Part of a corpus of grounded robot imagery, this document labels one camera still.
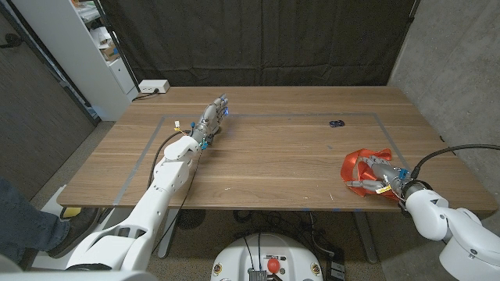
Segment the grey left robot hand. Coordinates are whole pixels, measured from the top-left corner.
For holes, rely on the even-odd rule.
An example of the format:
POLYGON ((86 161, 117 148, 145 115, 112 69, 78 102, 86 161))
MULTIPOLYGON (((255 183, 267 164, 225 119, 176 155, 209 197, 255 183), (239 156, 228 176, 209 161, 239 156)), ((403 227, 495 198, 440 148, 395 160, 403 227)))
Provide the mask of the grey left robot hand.
POLYGON ((216 98, 205 108, 191 131, 190 136, 198 142, 202 150, 205 150, 213 142, 223 118, 229 114, 227 104, 228 99, 225 94, 216 98))

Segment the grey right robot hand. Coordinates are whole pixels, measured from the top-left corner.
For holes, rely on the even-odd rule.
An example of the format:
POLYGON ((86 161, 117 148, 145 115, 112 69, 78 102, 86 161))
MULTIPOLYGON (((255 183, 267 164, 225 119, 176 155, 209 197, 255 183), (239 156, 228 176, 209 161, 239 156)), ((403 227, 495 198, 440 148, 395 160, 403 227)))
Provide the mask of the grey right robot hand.
POLYGON ((386 197, 402 197, 402 188, 408 171, 393 166, 388 160, 371 155, 356 161, 357 177, 345 184, 360 196, 379 194, 386 197))

